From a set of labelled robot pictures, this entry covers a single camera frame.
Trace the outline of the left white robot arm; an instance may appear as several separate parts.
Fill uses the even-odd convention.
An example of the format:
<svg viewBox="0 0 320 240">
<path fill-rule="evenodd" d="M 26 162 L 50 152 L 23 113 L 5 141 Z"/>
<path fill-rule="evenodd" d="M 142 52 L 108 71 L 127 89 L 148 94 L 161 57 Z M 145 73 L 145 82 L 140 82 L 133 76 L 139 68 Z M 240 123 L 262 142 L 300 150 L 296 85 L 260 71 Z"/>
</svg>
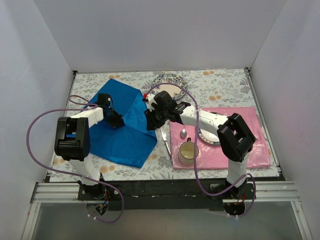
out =
<svg viewBox="0 0 320 240">
<path fill-rule="evenodd" d="M 90 128 L 101 121 L 114 129 L 123 127 L 123 117 L 113 107 L 111 95 L 99 93 L 93 106 L 71 117 L 60 117 L 57 121 L 55 154 L 73 166 L 81 177 L 78 184 L 95 200 L 103 199 L 107 191 L 100 183 L 103 181 L 102 174 L 88 159 L 91 149 Z"/>
</svg>

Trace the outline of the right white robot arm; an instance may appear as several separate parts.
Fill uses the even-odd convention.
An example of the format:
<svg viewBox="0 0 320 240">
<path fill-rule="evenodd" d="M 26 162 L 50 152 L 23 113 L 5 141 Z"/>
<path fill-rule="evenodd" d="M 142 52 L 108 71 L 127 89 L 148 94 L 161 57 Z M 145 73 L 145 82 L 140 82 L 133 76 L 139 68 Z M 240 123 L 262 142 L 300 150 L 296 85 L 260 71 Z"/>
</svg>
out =
<svg viewBox="0 0 320 240">
<path fill-rule="evenodd" d="M 206 195 L 218 197 L 227 193 L 232 199 L 243 195 L 248 176 L 248 158 L 256 138 L 240 114 L 224 116 L 199 110 L 197 103 L 177 103 L 166 91 L 156 95 L 146 93 L 142 100 L 147 105 L 144 114 L 149 131 L 171 121 L 194 126 L 196 130 L 202 129 L 218 137 L 222 152 L 228 159 L 225 189 L 217 193 L 207 192 Z"/>
</svg>

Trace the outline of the blue cloth napkin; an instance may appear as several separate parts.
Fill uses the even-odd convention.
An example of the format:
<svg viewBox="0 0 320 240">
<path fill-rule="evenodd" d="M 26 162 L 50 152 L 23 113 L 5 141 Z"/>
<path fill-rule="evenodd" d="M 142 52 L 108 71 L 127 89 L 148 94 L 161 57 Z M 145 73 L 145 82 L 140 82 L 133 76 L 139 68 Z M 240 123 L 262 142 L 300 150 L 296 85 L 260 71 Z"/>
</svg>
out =
<svg viewBox="0 0 320 240">
<path fill-rule="evenodd" d="M 142 168 L 157 144 L 154 131 L 147 130 L 146 104 L 139 89 L 110 79 L 97 92 L 111 95 L 124 126 L 112 128 L 104 120 L 89 129 L 90 153 L 116 164 Z"/>
</svg>

